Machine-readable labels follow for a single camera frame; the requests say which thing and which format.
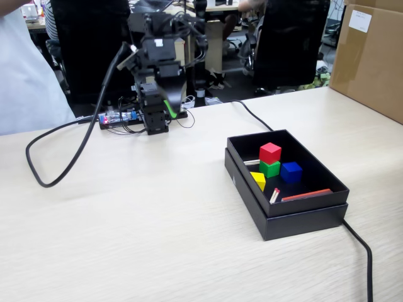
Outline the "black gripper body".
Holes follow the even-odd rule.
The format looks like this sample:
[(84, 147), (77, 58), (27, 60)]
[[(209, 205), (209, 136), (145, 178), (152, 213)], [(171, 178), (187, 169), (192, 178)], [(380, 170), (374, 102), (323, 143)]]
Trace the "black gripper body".
[(156, 78), (185, 78), (184, 68), (176, 60), (173, 38), (143, 37), (140, 49), (139, 74)]

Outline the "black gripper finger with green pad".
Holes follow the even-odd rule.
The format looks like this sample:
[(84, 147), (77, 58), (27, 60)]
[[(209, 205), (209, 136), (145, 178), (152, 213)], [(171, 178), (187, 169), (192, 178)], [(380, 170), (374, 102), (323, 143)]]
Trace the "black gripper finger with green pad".
[(181, 110), (182, 90), (186, 77), (158, 77), (157, 88), (163, 100), (167, 99), (174, 112)]
[(163, 103), (164, 103), (165, 106), (166, 106), (166, 109), (167, 109), (167, 111), (168, 111), (168, 113), (169, 113), (169, 115), (170, 115), (170, 118), (171, 118), (171, 119), (176, 119), (178, 114), (173, 111), (173, 109), (172, 109), (171, 105), (169, 104), (168, 100), (165, 99), (165, 100), (163, 101)]

